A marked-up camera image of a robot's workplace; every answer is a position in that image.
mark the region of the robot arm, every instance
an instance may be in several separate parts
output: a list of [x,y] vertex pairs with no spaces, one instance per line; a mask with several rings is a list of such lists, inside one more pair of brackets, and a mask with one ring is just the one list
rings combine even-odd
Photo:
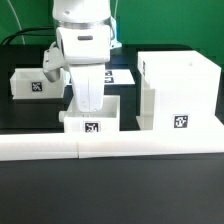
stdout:
[[[109,0],[54,0],[59,66],[68,68],[81,112],[100,110],[104,94],[105,62],[110,60],[111,13]],[[47,78],[56,81],[58,76]]]

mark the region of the large white box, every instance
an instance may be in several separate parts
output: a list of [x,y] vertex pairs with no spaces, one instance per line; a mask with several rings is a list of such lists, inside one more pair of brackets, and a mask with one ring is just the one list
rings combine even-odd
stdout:
[[138,69],[141,129],[202,128],[206,118],[216,126],[221,68],[215,63],[196,51],[139,52]]

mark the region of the green background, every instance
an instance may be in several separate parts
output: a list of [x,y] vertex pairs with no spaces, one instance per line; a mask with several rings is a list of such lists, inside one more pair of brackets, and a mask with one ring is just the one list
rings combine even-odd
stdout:
[[[11,0],[22,28],[53,25],[53,0]],[[114,13],[115,0],[111,0]],[[0,5],[0,39],[18,31],[7,1]],[[199,51],[224,68],[223,0],[120,0],[117,11],[123,44],[181,44]],[[25,37],[27,44],[54,39]],[[21,38],[13,43],[21,44]]]

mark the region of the small white box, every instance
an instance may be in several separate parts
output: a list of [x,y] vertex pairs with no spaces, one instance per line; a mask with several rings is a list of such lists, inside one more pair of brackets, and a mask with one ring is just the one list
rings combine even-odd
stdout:
[[16,69],[10,79],[13,99],[49,99],[62,98],[65,87],[65,76],[51,83],[43,73],[43,69]]
[[73,97],[68,110],[59,113],[59,121],[64,122],[65,133],[118,132],[120,96],[104,96],[102,109],[90,114],[80,112]]

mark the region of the black cable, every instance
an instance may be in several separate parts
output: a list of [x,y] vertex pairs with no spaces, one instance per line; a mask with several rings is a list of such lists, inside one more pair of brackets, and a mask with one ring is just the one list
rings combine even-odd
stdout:
[[22,36],[22,35],[23,35],[23,36],[39,36],[39,37],[41,37],[41,36],[43,36],[43,37],[46,37],[46,36],[48,36],[48,37],[54,37],[54,36],[55,36],[55,35],[53,35],[53,34],[19,33],[19,34],[10,36],[9,40],[5,43],[5,45],[9,45],[9,44],[12,42],[13,39],[15,39],[15,38],[18,37],[18,36]]
[[54,27],[52,26],[43,26],[43,27],[33,27],[33,28],[26,28],[23,29],[21,31],[16,32],[13,35],[10,35],[8,37],[6,37],[1,43],[0,45],[3,45],[6,41],[6,45],[9,45],[17,36],[21,36],[22,34],[25,35],[25,33],[27,32],[33,32],[33,31],[43,31],[43,30],[54,30]]

